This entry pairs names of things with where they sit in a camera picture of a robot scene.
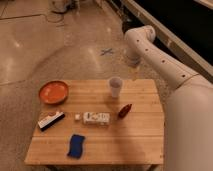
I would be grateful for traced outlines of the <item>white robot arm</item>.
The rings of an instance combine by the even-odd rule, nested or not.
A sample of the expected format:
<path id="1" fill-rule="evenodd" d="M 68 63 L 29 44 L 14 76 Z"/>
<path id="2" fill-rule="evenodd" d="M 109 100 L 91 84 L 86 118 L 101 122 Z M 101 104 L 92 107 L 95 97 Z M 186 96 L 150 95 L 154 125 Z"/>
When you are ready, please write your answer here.
<path id="1" fill-rule="evenodd" d="M 150 25 L 124 34 L 126 59 L 146 61 L 173 92 L 165 105 L 165 171 L 213 171 L 213 83 L 156 47 Z"/>

